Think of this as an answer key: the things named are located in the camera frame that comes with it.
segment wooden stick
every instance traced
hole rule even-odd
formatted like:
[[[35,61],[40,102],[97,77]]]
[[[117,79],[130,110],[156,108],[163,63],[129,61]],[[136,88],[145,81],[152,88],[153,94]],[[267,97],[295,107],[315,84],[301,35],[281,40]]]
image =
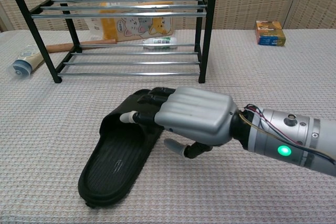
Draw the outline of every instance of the wooden stick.
[[[92,41],[83,41],[81,42],[82,45],[87,44],[116,44],[115,39],[106,39],[106,40],[92,40]],[[47,45],[47,51],[51,52],[66,52],[70,51],[73,47],[73,43],[65,43],[65,44],[55,44],[55,45]]]

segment cat illustration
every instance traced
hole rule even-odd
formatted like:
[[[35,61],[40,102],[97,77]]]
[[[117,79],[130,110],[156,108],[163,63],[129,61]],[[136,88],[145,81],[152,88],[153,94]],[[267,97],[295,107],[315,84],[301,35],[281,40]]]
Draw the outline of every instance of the cat illustration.
[[[125,32],[124,35],[126,37],[130,37],[132,35],[140,35],[145,32],[145,28],[140,26],[140,21],[136,17],[122,18],[125,22]]]
[[[166,30],[164,23],[165,23],[165,19],[163,17],[153,18],[153,24],[151,28],[149,29],[149,34],[153,35],[153,34],[160,33],[162,35],[166,35],[167,33],[169,33],[170,30],[169,31]]]
[[[140,28],[144,32],[149,31],[152,26],[152,19],[151,18],[139,18]]]

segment slipper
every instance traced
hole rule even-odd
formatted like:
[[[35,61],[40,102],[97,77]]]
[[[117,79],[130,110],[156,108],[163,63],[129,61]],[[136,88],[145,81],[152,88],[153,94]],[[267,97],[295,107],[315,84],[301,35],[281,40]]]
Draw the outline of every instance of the slipper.
[[[140,174],[163,128],[125,124],[119,117],[133,110],[156,113],[159,106],[137,103],[149,92],[143,89],[130,95],[103,119],[100,140],[78,181],[79,195],[87,206],[94,208],[117,203],[130,191]]]

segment robotic arm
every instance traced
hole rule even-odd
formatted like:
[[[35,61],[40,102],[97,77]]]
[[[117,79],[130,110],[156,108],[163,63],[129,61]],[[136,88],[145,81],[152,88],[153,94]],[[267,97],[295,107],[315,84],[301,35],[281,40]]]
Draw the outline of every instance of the robotic arm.
[[[195,158],[232,138],[245,150],[336,176],[336,122],[247,105],[240,111],[229,95],[190,87],[155,88],[139,103],[160,106],[158,113],[131,111],[124,123],[160,125],[195,143],[173,139],[164,144],[173,152]]]

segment prosthetic hand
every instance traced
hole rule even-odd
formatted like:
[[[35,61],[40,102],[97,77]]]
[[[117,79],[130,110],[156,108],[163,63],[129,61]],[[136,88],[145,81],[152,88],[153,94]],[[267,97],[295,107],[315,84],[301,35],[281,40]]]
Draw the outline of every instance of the prosthetic hand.
[[[229,95],[196,88],[155,88],[139,103],[160,106],[156,114],[131,111],[124,123],[160,125],[195,143],[173,139],[164,144],[173,152],[195,158],[232,138],[250,152],[336,176],[336,122],[258,108],[249,104],[240,111]]]

